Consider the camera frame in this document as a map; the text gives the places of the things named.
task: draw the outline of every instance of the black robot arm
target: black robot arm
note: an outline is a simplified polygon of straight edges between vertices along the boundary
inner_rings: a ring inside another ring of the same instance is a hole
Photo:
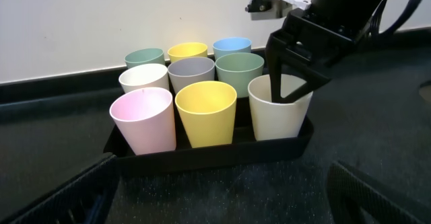
[[[292,103],[330,82],[330,78],[310,66],[334,65],[355,51],[371,32],[374,38],[392,34],[420,1],[410,0],[390,31],[383,34],[378,33],[378,27],[386,0],[312,0],[306,10],[291,10],[281,29],[270,35],[265,49],[272,101]],[[302,87],[284,98],[280,95],[281,65],[294,68],[306,80]]]

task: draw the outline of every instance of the dark countertop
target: dark countertop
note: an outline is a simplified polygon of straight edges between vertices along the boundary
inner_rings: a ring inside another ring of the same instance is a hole
[[[313,95],[315,134],[294,161],[122,180],[107,223],[332,223],[330,163],[343,160],[431,207],[431,50],[356,54]],[[0,106],[0,193],[23,194],[101,154],[121,89]],[[7,206],[0,200],[0,209]]]

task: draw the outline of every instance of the white wall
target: white wall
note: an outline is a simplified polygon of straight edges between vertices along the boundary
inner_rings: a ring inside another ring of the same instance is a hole
[[[120,67],[128,52],[244,36],[266,44],[282,20],[252,22],[248,0],[0,0],[0,83]],[[390,0],[383,27],[407,0]],[[424,0],[404,28],[431,24]]]

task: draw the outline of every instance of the cup rim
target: cup rim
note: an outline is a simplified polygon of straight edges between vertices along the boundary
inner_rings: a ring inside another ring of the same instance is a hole
[[[215,82],[215,83],[224,84],[224,85],[227,85],[230,89],[233,89],[233,90],[234,90],[234,92],[235,92],[235,97],[234,97],[234,99],[232,100],[232,102],[231,102],[228,106],[226,106],[225,108],[223,108],[223,109],[221,109],[221,110],[216,110],[216,111],[214,111],[214,112],[206,112],[206,113],[191,112],[191,111],[188,111],[188,110],[185,110],[185,109],[181,108],[181,107],[178,105],[178,102],[177,102],[176,100],[178,99],[178,95],[179,95],[183,90],[185,90],[186,88],[188,88],[188,87],[190,87],[190,86],[192,86],[192,85],[198,84],[198,83],[208,83],[208,82],[212,82],[212,83],[213,83],[213,82]],[[176,96],[175,96],[175,106],[176,106],[178,109],[182,110],[183,112],[186,112],[186,113],[189,113],[189,114],[194,114],[194,115],[208,115],[208,114],[215,114],[215,113],[218,113],[218,112],[222,112],[222,111],[224,111],[224,110],[228,109],[230,106],[232,106],[232,105],[236,102],[237,97],[238,97],[238,94],[236,93],[235,88],[233,88],[233,87],[232,87],[230,84],[228,84],[228,83],[224,83],[224,82],[221,82],[221,81],[200,81],[200,82],[197,82],[197,83],[192,83],[192,84],[190,84],[190,85],[188,85],[188,86],[186,86],[186,87],[182,88],[182,89],[181,89],[181,90],[176,94]]]
[[[262,64],[261,64],[261,65],[259,65],[258,67],[253,68],[253,69],[242,70],[242,71],[231,71],[231,70],[223,69],[223,68],[219,67],[219,65],[217,65],[217,62],[218,62],[220,59],[222,59],[222,58],[224,58],[224,57],[232,56],[232,55],[237,55],[237,54],[251,54],[251,55],[254,55],[254,56],[259,57],[260,59],[262,59],[262,61],[261,61],[261,62],[262,62]],[[259,55],[255,54],[255,53],[251,53],[251,52],[235,52],[235,53],[231,53],[231,54],[227,54],[227,55],[221,56],[220,58],[218,58],[218,59],[215,61],[215,67],[217,67],[217,68],[218,68],[218,69],[220,69],[220,70],[223,70],[223,71],[225,71],[225,72],[230,72],[230,73],[246,73],[246,72],[250,72],[250,71],[254,71],[254,70],[256,70],[256,69],[259,69],[259,68],[263,67],[263,65],[265,65],[265,59],[263,59],[263,57],[261,57],[261,56],[259,56]]]
[[[120,119],[120,118],[117,118],[117,117],[115,117],[113,114],[112,114],[112,107],[115,105],[115,103],[117,102],[117,101],[119,101],[121,98],[124,98],[124,97],[127,97],[127,96],[129,96],[130,94],[132,94],[133,92],[136,92],[136,91],[138,91],[138,90],[157,90],[157,91],[163,91],[164,93],[168,93],[168,95],[169,95],[169,103],[166,105],[166,107],[163,107],[163,109],[161,110],[161,111],[159,111],[159,112],[157,112],[157,113],[155,113],[154,115],[151,115],[151,116],[148,116],[148,117],[146,117],[146,118],[142,118],[142,119],[137,119],[137,120],[123,120],[123,119]],[[167,89],[164,89],[164,88],[161,88],[161,87],[145,87],[145,88],[141,88],[141,89],[135,89],[135,90],[133,90],[133,91],[130,91],[129,93],[125,93],[125,94],[123,94],[122,96],[120,96],[120,97],[118,97],[111,105],[110,105],[110,108],[109,108],[109,114],[110,114],[110,117],[112,117],[113,119],[115,119],[115,120],[118,120],[118,121],[121,121],[121,122],[139,122],[139,121],[142,121],[142,120],[148,120],[148,119],[150,119],[150,118],[153,118],[153,117],[155,117],[155,116],[157,116],[157,115],[159,115],[160,113],[162,113],[163,111],[165,111],[167,108],[169,108],[169,106],[171,105],[171,103],[172,103],[172,101],[173,101],[173,96],[172,96],[172,93],[170,93]]]
[[[176,47],[178,47],[178,46],[188,45],[188,44],[200,44],[200,45],[204,45],[204,46],[205,46],[205,49],[204,49],[204,50],[202,50],[201,52],[197,53],[197,54],[200,54],[200,53],[205,52],[206,50],[208,50],[208,46],[207,46],[205,43],[202,43],[202,42],[184,42],[184,43],[180,43],[180,44],[177,44],[177,45],[172,46],[171,48],[169,48],[169,50],[168,50],[168,55],[169,55],[169,56],[172,56],[172,57],[189,57],[189,56],[185,56],[185,55],[175,55],[175,54],[172,54],[172,53],[171,53],[171,50],[172,50],[173,48],[176,48]]]
[[[248,46],[244,46],[244,47],[242,47],[242,48],[237,48],[237,49],[220,49],[220,48],[217,48],[216,46],[214,46],[217,42],[221,42],[221,41],[223,41],[223,40],[231,40],[231,39],[245,39],[245,40],[247,40],[247,41],[249,42],[249,44],[248,44]],[[217,50],[219,50],[219,51],[240,50],[240,49],[247,48],[247,47],[251,46],[251,43],[252,43],[252,42],[251,42],[251,40],[250,40],[250,39],[248,39],[248,38],[243,38],[243,37],[240,37],[240,36],[233,36],[233,37],[229,37],[229,38],[223,38],[223,39],[220,39],[220,40],[218,40],[218,41],[214,42],[214,43],[213,43],[213,48],[214,48],[214,49],[217,49]]]
[[[142,68],[142,67],[148,67],[148,65],[151,65],[151,67],[153,67],[152,65],[159,65],[159,66],[155,66],[155,67],[163,67],[164,68],[164,73],[163,73],[163,75],[161,76],[161,77],[159,77],[159,78],[157,78],[157,79],[155,79],[155,80],[153,80],[153,81],[149,81],[149,82],[146,82],[146,83],[140,83],[140,84],[130,84],[130,83],[125,83],[124,81],[122,81],[121,80],[121,77],[123,77],[123,75],[124,74],[126,74],[126,73],[130,73],[131,71],[133,71],[133,70],[138,70],[138,69],[140,69],[140,68]],[[149,84],[149,83],[153,83],[153,82],[155,82],[155,81],[157,81],[157,80],[159,80],[159,79],[161,79],[163,76],[165,76],[165,74],[167,74],[167,72],[168,72],[168,67],[166,67],[165,65],[161,65],[161,64],[159,64],[159,63],[147,63],[147,64],[144,64],[144,65],[138,65],[138,66],[136,66],[136,67],[133,67],[133,68],[131,68],[131,69],[127,69],[126,71],[124,71],[124,72],[122,72],[121,74],[120,74],[120,77],[119,77],[119,82],[120,82],[120,84],[121,85],[126,85],[126,86],[140,86],[140,85],[147,85],[147,84]]]
[[[205,72],[203,72],[203,73],[198,73],[198,74],[196,74],[196,75],[176,75],[176,74],[174,74],[174,73],[171,73],[170,71],[169,71],[169,68],[170,68],[170,66],[172,66],[172,65],[174,65],[174,64],[176,64],[176,63],[178,63],[178,62],[180,62],[180,61],[183,61],[183,60],[189,60],[189,59],[208,59],[208,60],[210,60],[212,63],[213,63],[213,65],[212,65],[212,67],[209,69],[209,70],[207,70],[207,71],[205,71]],[[208,72],[210,72],[211,70],[213,70],[214,69],[214,67],[216,66],[216,63],[212,60],[212,59],[209,59],[209,58],[207,58],[207,57],[191,57],[191,58],[187,58],[187,59],[180,59],[180,60],[178,60],[177,62],[175,62],[175,63],[171,63],[169,66],[168,66],[168,73],[169,73],[169,75],[172,75],[172,76],[175,76],[175,77],[184,77],[184,78],[186,78],[186,77],[196,77],[196,76],[200,76],[200,75],[203,75],[203,74],[206,74],[206,73],[208,73]]]
[[[288,75],[288,74],[285,74],[285,73],[282,73],[281,75],[287,75],[287,76],[297,77],[297,76],[294,76],[294,75]],[[299,100],[296,100],[296,101],[295,101],[295,102],[293,102],[293,103],[274,103],[274,102],[269,102],[269,101],[267,101],[267,100],[262,100],[261,98],[258,98],[257,96],[255,96],[255,95],[251,92],[251,90],[250,90],[250,85],[251,85],[251,83],[252,83],[254,80],[257,80],[258,78],[266,77],[266,76],[268,76],[268,77],[269,77],[269,75],[261,75],[261,76],[259,76],[259,77],[254,78],[252,81],[250,81],[250,83],[248,83],[247,90],[248,90],[248,96],[249,96],[249,97],[251,96],[251,97],[253,97],[254,99],[256,99],[256,100],[258,100],[258,101],[260,101],[260,102],[262,102],[262,103],[270,104],[270,105],[272,105],[272,106],[293,106],[294,104],[296,104],[296,103],[298,103],[298,102],[301,102],[301,101],[304,101],[304,100],[308,100],[309,98],[311,98],[311,96],[312,96],[312,94],[313,94],[313,91],[312,91],[312,92],[308,93],[306,96],[303,96],[302,98],[300,98]]]
[[[161,53],[160,53],[158,56],[156,56],[156,57],[154,57],[154,58],[152,58],[152,59],[148,59],[148,60],[144,60],[144,61],[133,61],[133,62],[132,62],[132,61],[128,61],[128,60],[126,60],[127,56],[129,56],[130,54],[133,54],[133,53],[135,53],[135,52],[139,52],[139,51],[143,51],[143,50],[152,50],[152,49],[159,50]],[[148,62],[148,61],[154,60],[154,59],[156,59],[156,58],[158,58],[158,57],[160,57],[160,56],[163,56],[163,54],[164,54],[164,52],[163,52],[163,50],[162,50],[162,49],[160,49],[160,48],[144,48],[144,49],[136,50],[136,51],[134,51],[134,52],[130,52],[129,54],[127,54],[127,55],[124,57],[124,61],[125,61],[126,63],[145,63],[145,62]]]

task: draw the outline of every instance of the black baseboard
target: black baseboard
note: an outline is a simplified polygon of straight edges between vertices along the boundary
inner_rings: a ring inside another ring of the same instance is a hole
[[[397,32],[389,40],[379,44],[366,40],[358,49],[358,52],[388,49],[398,50],[421,46],[431,46],[431,28]],[[253,53],[259,54],[265,58],[264,48],[255,49]],[[125,69],[126,66],[116,69],[0,85],[0,104],[10,104],[120,87],[118,78]]]

